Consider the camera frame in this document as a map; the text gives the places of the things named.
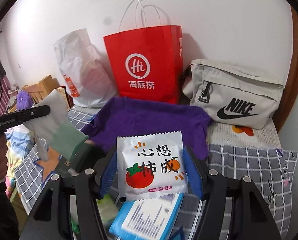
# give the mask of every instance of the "wooden headboard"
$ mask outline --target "wooden headboard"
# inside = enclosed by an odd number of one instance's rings
[[[58,81],[49,75],[37,84],[31,86],[25,85],[22,87],[22,90],[28,92],[35,103],[39,103],[42,99],[49,95],[53,89],[58,87]]]

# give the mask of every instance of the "purple fluffy object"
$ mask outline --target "purple fluffy object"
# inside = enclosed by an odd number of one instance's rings
[[[25,91],[20,91],[17,95],[17,110],[31,108],[32,106],[33,101],[31,96]]]

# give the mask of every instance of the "metal screw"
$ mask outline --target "metal screw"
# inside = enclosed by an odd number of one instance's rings
[[[209,170],[209,174],[212,176],[215,176],[218,174],[218,172],[216,170],[212,169],[212,170]]]
[[[59,175],[58,174],[54,174],[51,176],[51,180],[57,180],[59,178]]]
[[[245,182],[247,182],[247,183],[250,183],[250,182],[251,182],[251,178],[248,177],[248,176],[244,176],[244,177],[243,177],[243,180],[244,180]]]
[[[91,169],[91,168],[86,169],[86,170],[84,171],[84,173],[85,173],[86,175],[91,175],[93,172],[94,172],[94,170]]]

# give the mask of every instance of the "pink curtain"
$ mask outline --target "pink curtain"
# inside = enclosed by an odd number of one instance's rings
[[[4,114],[7,107],[8,107],[8,103],[9,103],[9,87],[10,87],[10,82],[7,78],[7,76],[4,76],[3,80],[2,80],[2,98],[0,101],[0,115]]]

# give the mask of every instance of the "bag handle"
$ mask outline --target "bag handle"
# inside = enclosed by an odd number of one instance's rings
[[[159,23],[160,23],[160,26],[161,26],[161,18],[160,18],[160,14],[158,12],[158,10],[156,9],[156,7],[153,5],[152,2],[150,2],[149,0],[140,0],[140,2],[142,1],[148,1],[149,3],[151,3],[151,6],[153,6],[153,8],[156,10],[157,14],[158,14],[158,17],[159,17]],[[138,8],[138,5],[139,3],[137,3],[137,5],[135,6],[135,27],[137,28],[137,8]]]
[[[124,14],[123,14],[122,19],[121,19],[120,24],[119,24],[119,32],[120,32],[121,24],[122,24],[122,21],[123,21],[123,19],[124,19],[124,17],[125,17],[125,14],[127,13],[129,7],[130,7],[135,1],[138,1],[138,2],[137,2],[137,5],[136,5],[136,8],[135,8],[135,26],[136,26],[136,28],[137,28],[137,8],[138,8],[138,5],[140,5],[140,7],[141,7],[141,13],[143,13],[143,15],[144,15],[144,27],[145,27],[145,28],[147,27],[146,15],[145,15],[145,13],[144,13],[144,9],[143,9],[142,4],[141,4],[141,2],[144,1],[144,0],[132,0],[132,1],[129,3],[129,5],[127,6],[126,10],[124,11]],[[158,10],[156,9],[156,7],[155,7],[152,3],[151,3],[151,5],[154,7],[154,9],[156,10],[156,12],[157,12],[157,14],[158,14],[159,22],[160,22],[160,26],[161,26],[161,17],[160,17],[160,14],[159,14]]]

